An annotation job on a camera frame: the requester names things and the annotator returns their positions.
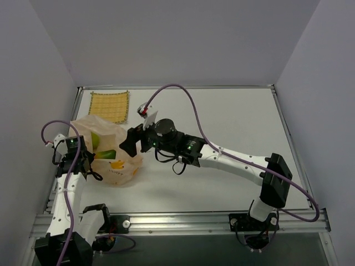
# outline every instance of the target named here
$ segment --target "gray floor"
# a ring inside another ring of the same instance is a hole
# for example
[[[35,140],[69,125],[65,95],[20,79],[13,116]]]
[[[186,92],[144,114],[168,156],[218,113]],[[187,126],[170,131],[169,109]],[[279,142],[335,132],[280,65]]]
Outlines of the gray floor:
[[[262,254],[251,253],[235,236],[135,237],[126,253],[95,254],[93,266],[105,265],[328,265],[318,234],[280,234]],[[117,248],[128,244],[119,239]],[[40,264],[35,259],[33,266]]]

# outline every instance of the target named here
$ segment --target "yellow napkin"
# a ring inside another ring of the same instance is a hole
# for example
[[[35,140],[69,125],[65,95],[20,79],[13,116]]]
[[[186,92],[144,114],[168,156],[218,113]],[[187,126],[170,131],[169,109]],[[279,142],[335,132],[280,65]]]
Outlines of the yellow napkin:
[[[129,93],[91,93],[89,115],[97,115],[115,124],[126,122]]]

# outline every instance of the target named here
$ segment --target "green fruit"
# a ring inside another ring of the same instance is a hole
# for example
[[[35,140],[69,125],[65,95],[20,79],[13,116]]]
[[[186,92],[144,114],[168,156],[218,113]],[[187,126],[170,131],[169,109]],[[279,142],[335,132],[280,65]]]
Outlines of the green fruit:
[[[108,150],[108,151],[101,151],[95,154],[95,159],[108,159],[108,160],[115,160],[116,159],[116,151],[115,150]]]
[[[93,144],[93,150],[96,150],[100,144],[100,137],[95,133],[91,132],[91,141]]]

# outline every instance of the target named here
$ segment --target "white work surface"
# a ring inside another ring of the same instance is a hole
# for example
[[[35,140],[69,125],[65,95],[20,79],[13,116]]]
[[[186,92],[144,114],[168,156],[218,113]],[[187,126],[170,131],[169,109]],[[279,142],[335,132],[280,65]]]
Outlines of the white work surface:
[[[95,90],[96,93],[118,93],[124,90]],[[143,122],[137,114],[139,105],[148,101],[155,90],[130,90],[129,129]],[[89,112],[92,90],[85,90],[77,119]],[[301,185],[290,146],[270,89],[191,89],[202,128],[215,144],[238,152],[270,156],[281,154],[286,160],[293,181]],[[152,102],[157,108],[156,121],[170,118],[176,129],[201,136],[195,115],[182,90],[162,91]],[[187,166],[181,176],[173,173],[173,163],[159,163],[153,149],[143,154],[143,167],[124,186],[114,187],[88,177],[80,210],[105,203],[110,212],[195,212],[247,210],[261,187],[232,175],[210,168]],[[287,209],[307,209],[305,196],[291,187]]]

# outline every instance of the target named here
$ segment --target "yellow woven placemat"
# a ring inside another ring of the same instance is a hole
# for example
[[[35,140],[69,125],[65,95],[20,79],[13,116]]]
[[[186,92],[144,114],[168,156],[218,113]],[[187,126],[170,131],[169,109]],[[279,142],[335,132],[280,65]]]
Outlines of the yellow woven placemat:
[[[126,122],[129,93],[91,93],[89,115],[97,115],[115,124]]]

